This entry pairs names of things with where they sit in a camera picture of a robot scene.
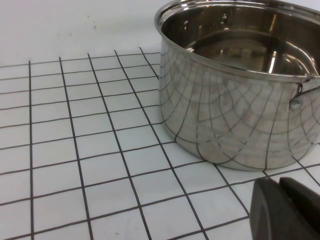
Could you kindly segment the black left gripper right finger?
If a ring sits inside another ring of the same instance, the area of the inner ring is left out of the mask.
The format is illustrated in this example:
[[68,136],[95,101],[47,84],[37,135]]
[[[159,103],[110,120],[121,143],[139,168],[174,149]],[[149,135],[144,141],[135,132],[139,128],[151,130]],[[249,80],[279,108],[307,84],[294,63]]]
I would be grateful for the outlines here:
[[290,177],[281,177],[279,184],[301,213],[320,212],[320,196],[316,192]]

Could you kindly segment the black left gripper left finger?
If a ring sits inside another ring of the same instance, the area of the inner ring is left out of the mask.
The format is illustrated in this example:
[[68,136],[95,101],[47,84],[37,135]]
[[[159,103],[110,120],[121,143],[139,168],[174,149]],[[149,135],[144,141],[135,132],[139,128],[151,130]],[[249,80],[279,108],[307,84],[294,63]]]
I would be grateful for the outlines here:
[[249,223],[254,240],[320,238],[320,212],[300,212],[280,181],[269,178],[254,182]]

